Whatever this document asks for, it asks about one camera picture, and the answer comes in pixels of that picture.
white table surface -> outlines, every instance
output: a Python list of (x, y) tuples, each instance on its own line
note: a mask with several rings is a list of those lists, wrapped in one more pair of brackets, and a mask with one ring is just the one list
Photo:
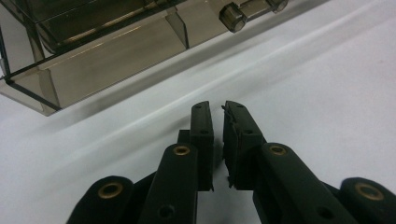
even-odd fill
[[(151, 174), (205, 100), (218, 147), (233, 100), (322, 181), (396, 192), (395, 27), (393, 0), (294, 0), (50, 117), (1, 96), (0, 223), (65, 223), (96, 180)], [(227, 174), (199, 193), (197, 223), (260, 223)]]

white surface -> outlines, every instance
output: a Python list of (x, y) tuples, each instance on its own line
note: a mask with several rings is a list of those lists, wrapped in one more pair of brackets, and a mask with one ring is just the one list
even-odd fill
[[(220, 106), (234, 100), (319, 179), (338, 188), (361, 176), (396, 192), (396, 2), (288, 10), (48, 118), (0, 97), (0, 223), (65, 223), (96, 180), (155, 171), (204, 100), (218, 145)], [(198, 223), (259, 223), (252, 193), (228, 189), (226, 175), (222, 166), (216, 191), (199, 194)]]

